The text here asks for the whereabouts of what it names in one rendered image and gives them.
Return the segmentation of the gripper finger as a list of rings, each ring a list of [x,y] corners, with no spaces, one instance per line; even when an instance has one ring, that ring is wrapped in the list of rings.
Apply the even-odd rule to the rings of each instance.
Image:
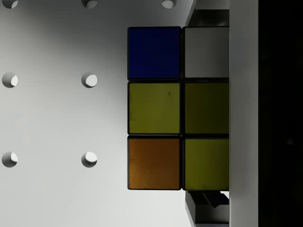
[[[186,191],[185,203],[191,225],[229,225],[229,199],[225,194]]]
[[[229,26],[229,10],[195,9],[188,17],[186,26]]]

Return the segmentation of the puzzle cube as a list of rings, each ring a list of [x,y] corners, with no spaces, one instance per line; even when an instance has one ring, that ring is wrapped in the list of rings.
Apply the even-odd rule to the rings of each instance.
[[[229,189],[229,28],[127,31],[130,190]]]

